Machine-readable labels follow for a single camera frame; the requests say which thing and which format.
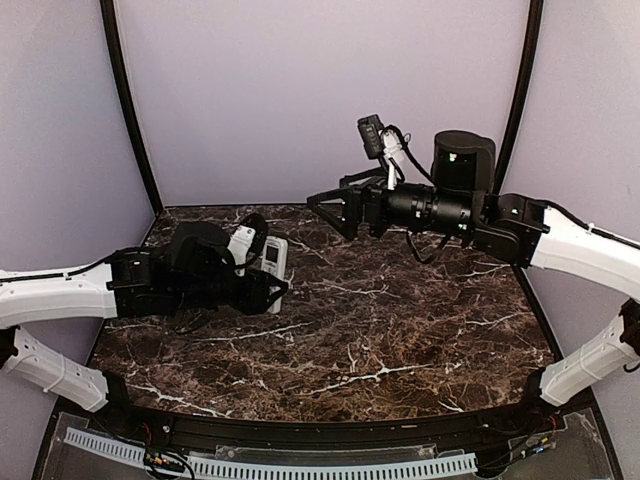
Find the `white remote control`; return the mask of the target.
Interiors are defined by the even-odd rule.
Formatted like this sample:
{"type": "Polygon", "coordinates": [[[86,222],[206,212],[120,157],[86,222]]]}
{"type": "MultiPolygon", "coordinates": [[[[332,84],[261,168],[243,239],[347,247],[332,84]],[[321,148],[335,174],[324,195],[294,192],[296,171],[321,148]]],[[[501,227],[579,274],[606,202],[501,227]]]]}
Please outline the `white remote control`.
{"type": "Polygon", "coordinates": [[[261,256],[261,270],[277,279],[285,280],[285,270],[288,259],[288,241],[268,236],[261,256]]]}

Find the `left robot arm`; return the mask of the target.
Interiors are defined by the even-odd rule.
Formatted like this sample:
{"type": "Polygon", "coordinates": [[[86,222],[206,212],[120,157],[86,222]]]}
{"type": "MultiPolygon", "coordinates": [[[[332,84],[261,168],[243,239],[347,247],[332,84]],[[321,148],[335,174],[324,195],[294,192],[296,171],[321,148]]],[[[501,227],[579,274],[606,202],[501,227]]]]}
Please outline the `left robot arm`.
{"type": "Polygon", "coordinates": [[[1,370],[84,410],[101,412],[120,436],[141,427],[117,374],[83,366],[44,345],[31,322],[174,316],[228,306],[244,315],[277,313],[289,285],[286,240],[271,236],[259,215],[232,234],[208,222],[180,224],[157,247],[117,250],[62,270],[1,274],[1,370]]]}

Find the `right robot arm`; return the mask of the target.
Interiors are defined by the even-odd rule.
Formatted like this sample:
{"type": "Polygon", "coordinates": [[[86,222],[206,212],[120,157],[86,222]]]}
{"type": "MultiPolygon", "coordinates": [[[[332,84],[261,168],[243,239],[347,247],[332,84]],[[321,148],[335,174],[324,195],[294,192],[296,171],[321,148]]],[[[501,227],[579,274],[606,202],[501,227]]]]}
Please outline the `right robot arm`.
{"type": "Polygon", "coordinates": [[[398,171],[412,155],[390,125],[366,127],[365,151],[381,165],[341,179],[338,188],[308,197],[311,211],[353,240],[366,223],[379,238],[391,226],[407,234],[435,232],[458,238],[512,266],[568,273],[627,295],[619,313],[598,335],[566,358],[532,374],[524,401],[510,413],[521,434],[534,432],[582,390],[639,358],[639,245],[579,220],[564,207],[520,194],[492,192],[493,140],[445,130],[434,137],[427,184],[408,183],[398,171]]]}

